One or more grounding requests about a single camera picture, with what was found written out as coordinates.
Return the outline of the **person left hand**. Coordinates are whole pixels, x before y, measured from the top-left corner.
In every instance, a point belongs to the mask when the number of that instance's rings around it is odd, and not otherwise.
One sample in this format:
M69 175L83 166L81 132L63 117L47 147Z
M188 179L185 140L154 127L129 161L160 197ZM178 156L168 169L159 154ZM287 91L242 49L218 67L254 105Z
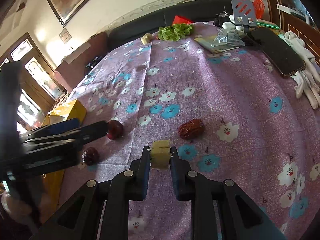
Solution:
M43 224L52 215L52 202L44 188L43 176L30 178L27 180L27 183L33 201L40 212L40 223ZM16 193L13 193L12 190L4 193L4 196L1 197L1 204L4 207L4 211L15 222L26 225L31 230L36 230L37 226L31 219L32 208L21 200Z

